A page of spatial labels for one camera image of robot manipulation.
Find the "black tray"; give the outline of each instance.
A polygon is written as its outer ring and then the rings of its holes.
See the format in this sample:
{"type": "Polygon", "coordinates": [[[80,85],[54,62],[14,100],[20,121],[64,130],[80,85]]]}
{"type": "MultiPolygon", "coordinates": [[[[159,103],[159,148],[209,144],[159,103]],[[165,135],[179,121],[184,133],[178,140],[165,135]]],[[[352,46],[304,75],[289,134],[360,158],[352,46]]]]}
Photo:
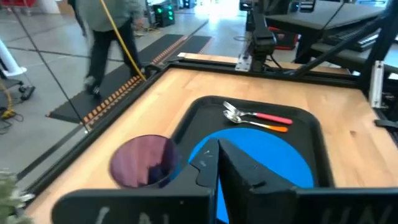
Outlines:
{"type": "MultiPolygon", "coordinates": [[[[237,124],[228,121],[223,115],[224,101],[243,111],[263,112],[292,119],[293,125],[289,126],[287,133],[268,131],[250,124],[239,124],[239,127],[258,129],[285,140],[301,154],[308,164],[312,172],[314,187],[334,186],[321,126],[314,115],[290,106],[220,96],[204,96],[195,100],[174,131],[172,139],[181,150],[183,165],[188,163],[193,148],[203,138],[216,131],[236,127],[237,124]]],[[[281,126],[281,124],[261,121],[257,118],[245,117],[244,119],[281,126]]]]}

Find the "yellow pole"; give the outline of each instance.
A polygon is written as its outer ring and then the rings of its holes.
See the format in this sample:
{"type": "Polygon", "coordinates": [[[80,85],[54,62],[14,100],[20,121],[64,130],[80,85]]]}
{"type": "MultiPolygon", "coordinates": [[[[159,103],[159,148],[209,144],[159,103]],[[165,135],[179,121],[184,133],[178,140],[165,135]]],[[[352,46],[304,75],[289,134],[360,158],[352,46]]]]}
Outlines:
{"type": "Polygon", "coordinates": [[[122,45],[122,48],[123,48],[124,52],[125,52],[126,55],[129,57],[130,62],[132,63],[132,66],[134,66],[134,68],[137,70],[138,75],[139,75],[144,81],[146,81],[147,79],[146,79],[145,76],[142,74],[142,72],[139,70],[139,68],[138,68],[138,66],[137,66],[137,64],[136,64],[136,62],[132,59],[132,56],[131,56],[130,52],[128,51],[127,47],[126,47],[126,44],[124,43],[122,37],[120,36],[120,33],[119,33],[119,31],[118,31],[118,28],[116,27],[116,25],[115,25],[115,23],[114,23],[114,21],[113,21],[113,19],[112,19],[112,16],[111,16],[111,14],[109,13],[108,7],[106,7],[106,4],[105,4],[104,0],[100,0],[100,1],[101,1],[101,4],[102,4],[102,7],[104,8],[105,14],[106,14],[106,16],[108,17],[109,21],[111,22],[112,27],[113,27],[113,30],[114,30],[114,32],[116,33],[116,36],[118,37],[118,39],[119,39],[119,41],[120,41],[120,44],[122,45]]]}

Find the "red handle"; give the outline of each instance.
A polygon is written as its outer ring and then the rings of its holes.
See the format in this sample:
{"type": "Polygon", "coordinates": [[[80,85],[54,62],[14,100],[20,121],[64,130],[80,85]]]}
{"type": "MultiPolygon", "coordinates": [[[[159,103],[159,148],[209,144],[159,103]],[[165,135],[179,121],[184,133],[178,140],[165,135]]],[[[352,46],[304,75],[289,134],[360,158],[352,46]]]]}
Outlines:
{"type": "Polygon", "coordinates": [[[263,114],[263,113],[255,113],[254,115],[258,118],[267,119],[269,121],[276,121],[282,124],[293,124],[293,121],[288,118],[281,118],[279,116],[263,114]]]}

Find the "person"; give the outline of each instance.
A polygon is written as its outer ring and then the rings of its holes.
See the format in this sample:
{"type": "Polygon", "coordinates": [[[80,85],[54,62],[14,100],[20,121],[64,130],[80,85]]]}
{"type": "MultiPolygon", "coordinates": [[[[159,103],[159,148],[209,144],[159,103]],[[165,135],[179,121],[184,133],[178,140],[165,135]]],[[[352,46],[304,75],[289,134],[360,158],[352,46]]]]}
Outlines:
{"type": "Polygon", "coordinates": [[[79,24],[81,31],[83,32],[83,37],[87,37],[87,32],[85,29],[85,24],[83,20],[81,19],[77,9],[76,9],[76,0],[68,0],[68,5],[70,5],[73,9],[73,13],[75,13],[75,18],[77,23],[79,24]]]}
{"type": "MultiPolygon", "coordinates": [[[[100,0],[78,0],[80,15],[86,21],[93,33],[94,43],[90,52],[90,66],[85,77],[84,86],[87,93],[100,95],[100,86],[105,76],[106,61],[111,42],[121,43],[113,30],[100,0]]],[[[104,0],[113,21],[118,28],[126,48],[131,54],[137,67],[143,74],[145,71],[139,61],[137,47],[134,42],[132,23],[142,27],[144,25],[144,11],[138,0],[104,0]]],[[[136,69],[121,47],[124,63],[130,68],[131,75],[136,69]]]]}

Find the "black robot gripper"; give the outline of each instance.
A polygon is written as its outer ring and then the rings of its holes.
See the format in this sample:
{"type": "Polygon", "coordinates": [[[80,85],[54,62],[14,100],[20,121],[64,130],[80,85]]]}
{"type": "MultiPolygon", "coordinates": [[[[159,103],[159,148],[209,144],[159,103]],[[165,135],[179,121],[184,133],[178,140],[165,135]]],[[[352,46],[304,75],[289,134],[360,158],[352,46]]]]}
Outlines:
{"type": "Polygon", "coordinates": [[[53,207],[54,224],[398,223],[398,189],[300,189],[225,139],[210,139],[161,189],[78,190],[53,207]]]}

